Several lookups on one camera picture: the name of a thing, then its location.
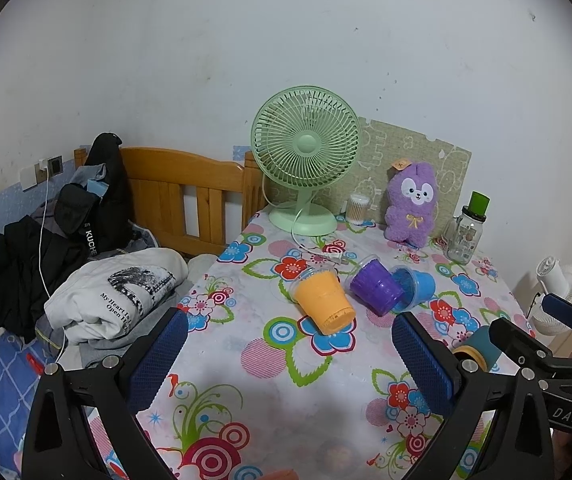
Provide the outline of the white folded shirt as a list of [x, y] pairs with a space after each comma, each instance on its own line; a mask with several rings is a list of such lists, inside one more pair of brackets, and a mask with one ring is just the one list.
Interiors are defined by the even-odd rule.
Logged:
[[70, 344], [116, 339], [129, 333], [187, 275], [187, 263], [170, 248], [94, 260], [51, 294], [45, 315]]

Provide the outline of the glass jar green lid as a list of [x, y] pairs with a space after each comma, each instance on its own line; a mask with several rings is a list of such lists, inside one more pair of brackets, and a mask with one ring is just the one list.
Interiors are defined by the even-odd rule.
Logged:
[[469, 202], [461, 213], [454, 217], [446, 227], [446, 258], [467, 264], [476, 252], [484, 222], [487, 220], [487, 209], [490, 198], [479, 192], [472, 192]]

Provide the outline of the cotton swab container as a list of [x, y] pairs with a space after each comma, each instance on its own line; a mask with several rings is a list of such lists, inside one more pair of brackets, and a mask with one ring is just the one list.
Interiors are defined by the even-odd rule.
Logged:
[[352, 193], [348, 197], [346, 214], [346, 220], [359, 226], [366, 220], [368, 210], [370, 209], [371, 199], [360, 193]]

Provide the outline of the floral tablecloth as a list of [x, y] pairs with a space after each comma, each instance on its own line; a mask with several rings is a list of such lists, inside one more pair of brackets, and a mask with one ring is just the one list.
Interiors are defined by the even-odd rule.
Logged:
[[373, 223], [293, 240], [266, 214], [187, 292], [188, 336], [149, 408], [137, 419], [179, 479], [257, 479], [280, 469], [303, 479], [400, 479], [441, 419], [394, 350], [392, 316], [356, 305], [356, 320], [312, 335], [288, 287], [307, 269], [340, 278], [367, 256], [427, 272], [435, 295], [414, 312], [449, 347], [480, 326], [528, 322], [491, 261], [461, 266], [436, 243], [390, 242]]

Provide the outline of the purple plush toy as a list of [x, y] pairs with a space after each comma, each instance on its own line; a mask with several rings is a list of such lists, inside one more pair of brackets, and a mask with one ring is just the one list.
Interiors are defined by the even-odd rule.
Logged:
[[393, 177], [386, 188], [389, 205], [385, 212], [387, 240], [424, 247], [435, 226], [438, 186], [429, 162], [400, 158], [392, 164]]

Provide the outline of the beige foam mat board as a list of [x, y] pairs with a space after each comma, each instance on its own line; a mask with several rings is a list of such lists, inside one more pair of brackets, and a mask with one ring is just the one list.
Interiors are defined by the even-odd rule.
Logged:
[[313, 201], [339, 214], [346, 208], [349, 195], [358, 193], [371, 200], [366, 218], [382, 223], [388, 207], [386, 187], [394, 174], [393, 163], [402, 158], [428, 162], [434, 168], [438, 190], [431, 235], [440, 235], [455, 214], [472, 153], [386, 122], [360, 117], [358, 124], [361, 140], [356, 161], [342, 179], [316, 192]]

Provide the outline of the black clothes pile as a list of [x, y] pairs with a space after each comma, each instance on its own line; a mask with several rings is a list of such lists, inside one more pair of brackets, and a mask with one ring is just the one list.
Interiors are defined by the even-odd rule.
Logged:
[[0, 259], [34, 263], [46, 300], [89, 258], [131, 240], [135, 214], [121, 144], [115, 133], [100, 134], [85, 163], [46, 205], [46, 217], [27, 214], [0, 234]]

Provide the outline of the purple plastic cup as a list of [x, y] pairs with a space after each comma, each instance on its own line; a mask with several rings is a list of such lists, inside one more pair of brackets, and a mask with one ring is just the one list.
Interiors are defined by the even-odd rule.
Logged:
[[402, 299], [404, 290], [377, 256], [362, 259], [344, 288], [378, 316], [388, 314]]

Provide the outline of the teal cup yellow rim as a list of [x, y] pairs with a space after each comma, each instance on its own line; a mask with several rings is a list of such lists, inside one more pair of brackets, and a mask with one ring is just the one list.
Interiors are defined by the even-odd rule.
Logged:
[[484, 372], [491, 372], [502, 351], [492, 344], [490, 326], [480, 326], [462, 344], [453, 349], [460, 361], [473, 360]]

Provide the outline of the wall power outlet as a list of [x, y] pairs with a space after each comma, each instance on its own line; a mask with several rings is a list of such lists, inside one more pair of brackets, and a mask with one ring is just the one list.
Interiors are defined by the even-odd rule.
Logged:
[[40, 183], [50, 180], [51, 177], [58, 176], [64, 170], [62, 156], [42, 158], [32, 166], [27, 166], [19, 170], [19, 185], [23, 191], [30, 190]]

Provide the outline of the white small fan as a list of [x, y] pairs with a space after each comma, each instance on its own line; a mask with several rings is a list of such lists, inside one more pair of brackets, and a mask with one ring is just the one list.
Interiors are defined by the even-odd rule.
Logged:
[[572, 264], [563, 264], [555, 257], [547, 256], [536, 266], [536, 279], [541, 290], [531, 301], [529, 322], [543, 336], [567, 333], [568, 327], [544, 312], [542, 300], [545, 295], [553, 294], [572, 304]]

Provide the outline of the blue checkered bed sheet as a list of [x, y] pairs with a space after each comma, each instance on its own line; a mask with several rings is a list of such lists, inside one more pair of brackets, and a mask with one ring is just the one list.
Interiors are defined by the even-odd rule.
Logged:
[[24, 436], [45, 365], [62, 334], [44, 312], [46, 293], [34, 263], [0, 259], [0, 469], [20, 474]]

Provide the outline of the orange plastic cup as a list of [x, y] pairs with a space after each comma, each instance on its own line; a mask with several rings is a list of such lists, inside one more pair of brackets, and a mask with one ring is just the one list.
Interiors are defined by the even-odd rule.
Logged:
[[302, 327], [311, 334], [332, 336], [348, 328], [356, 320], [335, 268], [307, 269], [288, 287], [290, 299], [304, 315]]

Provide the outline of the green desk fan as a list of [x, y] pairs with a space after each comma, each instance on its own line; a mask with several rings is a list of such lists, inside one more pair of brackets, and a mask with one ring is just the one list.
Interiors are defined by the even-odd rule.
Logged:
[[337, 229], [335, 215], [314, 194], [348, 174], [358, 156], [358, 118], [343, 98], [318, 86], [275, 93], [254, 118], [250, 147], [262, 174], [296, 193], [270, 208], [273, 226], [302, 236]]

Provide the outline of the blue plastic cup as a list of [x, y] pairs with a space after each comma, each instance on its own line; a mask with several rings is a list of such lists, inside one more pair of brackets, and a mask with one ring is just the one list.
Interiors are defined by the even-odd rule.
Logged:
[[392, 308], [393, 312], [410, 310], [431, 300], [435, 295], [435, 279], [427, 272], [417, 271], [408, 266], [396, 266], [391, 270], [391, 276], [402, 288], [402, 296]]

